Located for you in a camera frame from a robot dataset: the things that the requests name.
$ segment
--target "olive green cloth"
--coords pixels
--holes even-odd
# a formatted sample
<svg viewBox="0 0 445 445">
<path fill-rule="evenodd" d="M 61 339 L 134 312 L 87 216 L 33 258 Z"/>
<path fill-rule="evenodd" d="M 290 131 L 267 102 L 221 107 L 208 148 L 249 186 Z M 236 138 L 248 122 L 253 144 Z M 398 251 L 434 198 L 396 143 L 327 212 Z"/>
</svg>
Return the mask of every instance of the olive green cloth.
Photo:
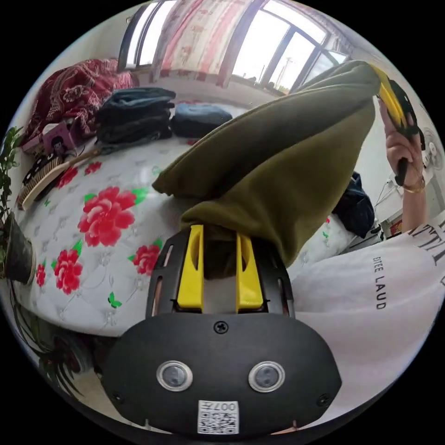
<svg viewBox="0 0 445 445">
<path fill-rule="evenodd" d="M 331 68 L 217 128 L 160 174 L 158 192 L 202 200 L 181 228 L 204 224 L 206 278 L 235 273 L 235 232 L 273 242 L 292 264 L 349 183 L 379 88 L 366 62 Z"/>
</svg>

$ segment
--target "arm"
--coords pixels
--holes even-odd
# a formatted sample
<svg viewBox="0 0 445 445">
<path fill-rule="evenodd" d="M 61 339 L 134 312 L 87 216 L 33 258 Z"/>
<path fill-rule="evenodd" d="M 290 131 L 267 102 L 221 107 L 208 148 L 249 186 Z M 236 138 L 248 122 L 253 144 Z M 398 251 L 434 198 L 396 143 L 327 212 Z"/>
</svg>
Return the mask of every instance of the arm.
<svg viewBox="0 0 445 445">
<path fill-rule="evenodd" d="M 426 223 L 425 189 L 420 193 L 403 193 L 402 232 L 409 232 Z"/>
<path fill-rule="evenodd" d="M 379 101 L 380 114 L 385 126 L 386 156 L 392 171 L 397 174 L 401 158 L 408 159 L 408 169 L 403 185 L 402 231 L 409 232 L 426 223 L 426 194 L 423 179 L 423 160 L 420 135 L 417 133 L 408 140 L 397 132 L 383 102 Z M 408 124 L 414 125 L 408 116 Z"/>
</svg>

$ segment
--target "person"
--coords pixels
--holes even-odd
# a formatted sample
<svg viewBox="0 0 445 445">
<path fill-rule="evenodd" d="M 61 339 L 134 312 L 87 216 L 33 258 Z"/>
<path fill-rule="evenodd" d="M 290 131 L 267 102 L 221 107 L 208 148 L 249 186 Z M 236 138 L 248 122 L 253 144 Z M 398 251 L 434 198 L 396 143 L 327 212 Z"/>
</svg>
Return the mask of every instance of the person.
<svg viewBox="0 0 445 445">
<path fill-rule="evenodd" d="M 51 147 L 57 156 L 63 156 L 68 150 L 62 136 L 53 137 L 51 140 Z"/>
<path fill-rule="evenodd" d="M 403 185 L 402 232 L 409 232 L 425 224 L 427 219 L 420 134 L 417 133 L 408 140 L 397 131 L 389 117 L 386 105 L 381 100 L 379 100 L 379 107 L 385 128 L 386 155 L 394 174 L 397 174 L 400 159 L 408 159 L 408 169 Z M 407 120 L 409 125 L 414 125 L 411 115 L 408 115 Z"/>
<path fill-rule="evenodd" d="M 398 133 L 382 102 L 380 114 L 393 172 L 408 159 L 403 233 L 290 276 L 296 319 L 324 338 L 343 381 L 324 415 L 304 428 L 390 386 L 422 347 L 445 297 L 445 211 L 428 221 L 420 135 L 408 140 Z"/>
</svg>

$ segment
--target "red blanket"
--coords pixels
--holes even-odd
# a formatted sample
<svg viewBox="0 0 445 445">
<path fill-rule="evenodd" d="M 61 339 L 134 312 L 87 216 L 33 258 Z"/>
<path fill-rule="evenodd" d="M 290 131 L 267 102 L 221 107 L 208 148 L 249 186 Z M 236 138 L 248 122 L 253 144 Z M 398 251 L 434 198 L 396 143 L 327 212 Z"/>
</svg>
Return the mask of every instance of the red blanket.
<svg viewBox="0 0 445 445">
<path fill-rule="evenodd" d="M 132 88 L 130 72 L 117 72 L 117 60 L 85 60 L 56 71 L 40 87 L 24 142 L 50 123 L 79 118 L 83 137 L 95 133 L 95 113 L 115 89 Z"/>
</svg>

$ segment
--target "bracelet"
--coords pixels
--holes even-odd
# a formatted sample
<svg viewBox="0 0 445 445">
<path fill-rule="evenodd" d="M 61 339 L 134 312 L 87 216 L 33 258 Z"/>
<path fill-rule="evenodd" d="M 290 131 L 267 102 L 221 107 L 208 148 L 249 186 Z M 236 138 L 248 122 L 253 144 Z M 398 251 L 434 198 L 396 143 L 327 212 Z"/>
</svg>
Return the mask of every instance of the bracelet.
<svg viewBox="0 0 445 445">
<path fill-rule="evenodd" d="M 420 187 L 417 186 L 408 187 L 404 185 L 403 190 L 406 190 L 409 193 L 421 193 L 423 192 L 423 190 L 425 190 L 425 187 L 426 187 L 425 178 L 422 176 L 422 184 L 420 185 Z"/>
</svg>

